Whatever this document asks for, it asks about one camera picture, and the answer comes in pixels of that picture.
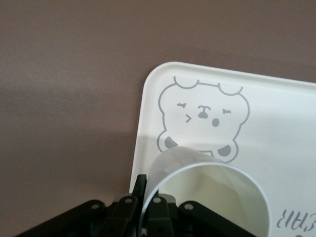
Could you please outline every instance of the white tray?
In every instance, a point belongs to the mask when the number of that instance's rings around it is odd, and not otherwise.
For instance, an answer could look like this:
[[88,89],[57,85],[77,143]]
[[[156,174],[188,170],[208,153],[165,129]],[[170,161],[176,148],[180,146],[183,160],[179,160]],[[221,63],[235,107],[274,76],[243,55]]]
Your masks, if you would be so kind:
[[161,151],[190,147],[261,185],[271,236],[315,237],[315,138],[315,83],[165,63],[145,82],[131,188]]

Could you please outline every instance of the bear nose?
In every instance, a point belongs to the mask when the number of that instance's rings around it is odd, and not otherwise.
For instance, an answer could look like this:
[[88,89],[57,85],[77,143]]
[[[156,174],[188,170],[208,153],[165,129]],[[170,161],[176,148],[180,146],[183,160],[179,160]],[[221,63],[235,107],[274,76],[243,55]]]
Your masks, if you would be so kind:
[[206,109],[211,110],[211,108],[208,107],[208,106],[203,106],[203,105],[198,106],[198,109],[199,109],[199,108],[203,108],[203,111],[198,114],[198,117],[201,118],[201,119],[207,119],[207,118],[208,118],[208,115],[207,115],[207,113],[205,112],[205,110],[206,110]]

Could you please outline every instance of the bear ear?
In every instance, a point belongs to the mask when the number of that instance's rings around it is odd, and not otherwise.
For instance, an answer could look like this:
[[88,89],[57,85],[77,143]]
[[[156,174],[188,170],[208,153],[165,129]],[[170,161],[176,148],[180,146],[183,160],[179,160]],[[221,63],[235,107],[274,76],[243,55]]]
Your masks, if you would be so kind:
[[238,87],[229,84],[218,83],[218,89],[225,95],[237,95],[240,94],[243,87]]
[[190,89],[193,87],[196,87],[196,85],[199,83],[199,80],[194,79],[184,79],[184,78],[176,78],[176,76],[173,77],[174,82],[177,86],[184,88],[184,89]]

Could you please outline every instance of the cup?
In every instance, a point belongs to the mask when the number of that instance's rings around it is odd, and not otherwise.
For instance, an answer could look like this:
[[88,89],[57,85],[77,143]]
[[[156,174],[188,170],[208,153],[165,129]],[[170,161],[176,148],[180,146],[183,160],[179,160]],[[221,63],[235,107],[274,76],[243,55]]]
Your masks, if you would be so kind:
[[176,204],[193,200],[257,237],[268,237],[271,219],[266,195],[243,170],[202,152],[175,147],[162,152],[148,173],[141,222],[154,194]]

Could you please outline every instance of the cartoon bear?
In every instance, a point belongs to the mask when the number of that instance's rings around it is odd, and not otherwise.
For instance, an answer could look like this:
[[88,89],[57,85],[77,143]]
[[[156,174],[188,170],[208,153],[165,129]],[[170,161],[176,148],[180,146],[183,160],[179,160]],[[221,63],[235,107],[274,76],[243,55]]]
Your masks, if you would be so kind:
[[226,93],[220,84],[194,83],[183,85],[174,77],[174,84],[162,91],[158,104],[164,131],[157,146],[161,152],[186,146],[230,162],[238,154],[235,139],[250,112],[242,87]]

